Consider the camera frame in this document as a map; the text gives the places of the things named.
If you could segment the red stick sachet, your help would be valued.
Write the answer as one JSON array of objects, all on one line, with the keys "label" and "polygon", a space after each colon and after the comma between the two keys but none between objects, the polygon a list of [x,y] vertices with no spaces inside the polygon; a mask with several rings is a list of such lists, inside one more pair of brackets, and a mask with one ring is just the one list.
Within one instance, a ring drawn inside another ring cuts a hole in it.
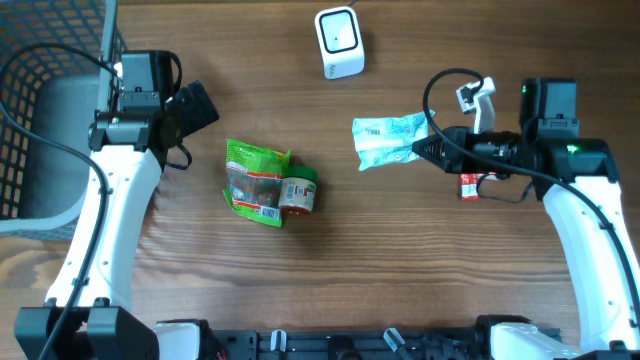
[{"label": "red stick sachet", "polygon": [[463,201],[476,201],[480,199],[477,185],[480,178],[485,180],[497,180],[495,173],[489,174],[459,174],[459,197]]}]

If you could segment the teal wet wipes pack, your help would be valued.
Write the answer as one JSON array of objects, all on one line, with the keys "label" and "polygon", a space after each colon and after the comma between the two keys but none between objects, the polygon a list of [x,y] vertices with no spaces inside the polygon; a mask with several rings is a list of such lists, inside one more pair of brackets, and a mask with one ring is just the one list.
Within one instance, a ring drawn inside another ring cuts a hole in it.
[{"label": "teal wet wipes pack", "polygon": [[412,145],[426,138],[428,130],[423,112],[402,117],[355,118],[352,134],[359,170],[418,160]]}]

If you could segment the green snack bag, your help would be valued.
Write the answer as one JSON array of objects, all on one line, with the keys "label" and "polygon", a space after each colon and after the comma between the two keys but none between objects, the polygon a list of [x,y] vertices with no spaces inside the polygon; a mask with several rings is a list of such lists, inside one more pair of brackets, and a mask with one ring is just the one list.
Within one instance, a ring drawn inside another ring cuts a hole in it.
[{"label": "green snack bag", "polygon": [[282,226],[279,198],[291,151],[279,152],[229,138],[223,195],[241,217],[273,227]]}]

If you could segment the green lid small jar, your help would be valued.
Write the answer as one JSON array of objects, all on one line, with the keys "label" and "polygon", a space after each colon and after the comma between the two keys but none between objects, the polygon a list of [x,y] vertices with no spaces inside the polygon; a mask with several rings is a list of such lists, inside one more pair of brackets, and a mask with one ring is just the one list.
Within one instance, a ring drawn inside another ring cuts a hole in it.
[{"label": "green lid small jar", "polygon": [[284,172],[278,206],[283,214],[310,215],[314,208],[318,174],[306,166],[290,166]]}]

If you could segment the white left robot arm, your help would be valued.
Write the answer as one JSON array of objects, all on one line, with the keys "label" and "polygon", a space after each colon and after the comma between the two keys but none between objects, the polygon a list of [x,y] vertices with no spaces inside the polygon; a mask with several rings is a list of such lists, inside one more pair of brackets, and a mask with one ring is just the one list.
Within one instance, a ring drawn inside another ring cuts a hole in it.
[{"label": "white left robot arm", "polygon": [[40,307],[23,307],[14,334],[30,359],[218,359],[224,349],[205,320],[148,327],[130,312],[142,223],[165,167],[184,137],[218,120],[199,82],[182,87],[170,51],[130,51],[120,67],[116,104],[96,111],[79,222],[54,284]]}]

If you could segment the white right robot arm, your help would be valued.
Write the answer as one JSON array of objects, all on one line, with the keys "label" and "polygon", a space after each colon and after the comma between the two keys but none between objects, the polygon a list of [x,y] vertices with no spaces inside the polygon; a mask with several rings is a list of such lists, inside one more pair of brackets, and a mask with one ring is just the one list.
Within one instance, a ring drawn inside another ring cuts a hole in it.
[{"label": "white right robot arm", "polygon": [[529,78],[521,89],[520,130],[496,132],[488,79],[456,95],[474,128],[441,129],[412,150],[446,173],[527,176],[555,226],[566,257],[580,318],[578,349],[543,333],[526,319],[478,320],[488,359],[636,359],[639,356],[639,264],[621,204],[620,174],[608,144],[582,138],[577,83]]}]

